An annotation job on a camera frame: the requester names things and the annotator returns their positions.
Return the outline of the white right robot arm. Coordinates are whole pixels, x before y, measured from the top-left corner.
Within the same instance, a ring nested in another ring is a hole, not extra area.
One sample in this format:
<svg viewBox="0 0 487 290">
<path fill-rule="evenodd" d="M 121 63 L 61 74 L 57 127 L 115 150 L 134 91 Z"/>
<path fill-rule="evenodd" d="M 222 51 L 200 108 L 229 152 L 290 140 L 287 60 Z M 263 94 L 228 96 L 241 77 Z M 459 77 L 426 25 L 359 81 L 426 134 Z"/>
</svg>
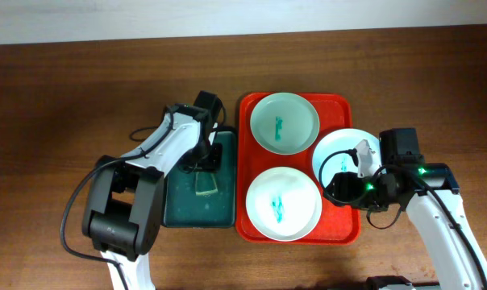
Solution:
<svg viewBox="0 0 487 290">
<path fill-rule="evenodd" d="M 487 261 L 468 224 L 460 186 L 443 163 L 428 163 L 414 128 L 378 136 L 340 129 L 316 145 L 312 167 L 323 197 L 368 216 L 391 205 L 417 229 L 442 289 L 487 289 Z"/>
</svg>

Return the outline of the light blue plate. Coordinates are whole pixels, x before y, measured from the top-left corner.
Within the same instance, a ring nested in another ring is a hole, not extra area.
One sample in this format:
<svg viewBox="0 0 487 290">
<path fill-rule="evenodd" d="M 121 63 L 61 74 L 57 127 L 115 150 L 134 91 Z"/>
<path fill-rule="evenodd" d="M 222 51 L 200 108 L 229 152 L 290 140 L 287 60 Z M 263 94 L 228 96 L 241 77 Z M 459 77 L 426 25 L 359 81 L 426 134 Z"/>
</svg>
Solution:
<svg viewBox="0 0 487 290">
<path fill-rule="evenodd" d="M 344 151 L 357 150 L 359 166 Z M 364 130 L 340 129 L 323 137 L 314 149 L 312 168 L 323 189 L 334 175 L 341 172 L 356 173 L 359 178 L 370 177 L 381 166 L 379 139 Z"/>
</svg>

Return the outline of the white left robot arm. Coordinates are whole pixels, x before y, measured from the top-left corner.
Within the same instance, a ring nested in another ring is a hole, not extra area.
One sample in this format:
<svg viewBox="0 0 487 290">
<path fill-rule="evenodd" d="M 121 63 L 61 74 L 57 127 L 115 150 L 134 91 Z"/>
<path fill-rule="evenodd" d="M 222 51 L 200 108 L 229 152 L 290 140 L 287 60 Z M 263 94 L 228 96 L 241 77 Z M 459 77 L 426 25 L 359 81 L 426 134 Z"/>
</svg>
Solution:
<svg viewBox="0 0 487 290">
<path fill-rule="evenodd" d="M 216 95 L 201 91 L 193 104 L 167 108 L 137 148 L 96 163 L 82 233 L 107 263 L 114 288 L 154 287 L 148 253 L 164 217 L 166 177 L 177 164 L 193 168 L 208 158 L 224 110 Z"/>
</svg>

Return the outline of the yellow green sponge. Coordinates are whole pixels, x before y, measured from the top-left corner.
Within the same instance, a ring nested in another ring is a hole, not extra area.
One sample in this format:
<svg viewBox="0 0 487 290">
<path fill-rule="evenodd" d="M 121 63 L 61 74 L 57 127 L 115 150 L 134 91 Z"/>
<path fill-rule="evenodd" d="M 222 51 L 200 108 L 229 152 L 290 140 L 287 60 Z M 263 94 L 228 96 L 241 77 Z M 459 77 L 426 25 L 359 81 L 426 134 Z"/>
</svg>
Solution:
<svg viewBox="0 0 487 290">
<path fill-rule="evenodd" d="M 211 172 L 196 172 L 194 190 L 197 196 L 209 196 L 217 193 L 219 190 L 215 174 Z"/>
</svg>

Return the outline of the white plate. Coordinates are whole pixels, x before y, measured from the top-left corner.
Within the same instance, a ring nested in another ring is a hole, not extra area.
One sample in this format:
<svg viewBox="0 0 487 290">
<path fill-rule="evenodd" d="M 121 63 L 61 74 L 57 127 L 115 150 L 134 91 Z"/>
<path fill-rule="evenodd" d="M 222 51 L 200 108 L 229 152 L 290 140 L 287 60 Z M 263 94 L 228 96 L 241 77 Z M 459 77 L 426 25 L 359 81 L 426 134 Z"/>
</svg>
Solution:
<svg viewBox="0 0 487 290">
<path fill-rule="evenodd" d="M 249 185 L 245 209 L 252 225 L 266 238 L 293 242 L 307 236 L 322 215 L 315 182 L 295 168 L 270 168 Z"/>
</svg>

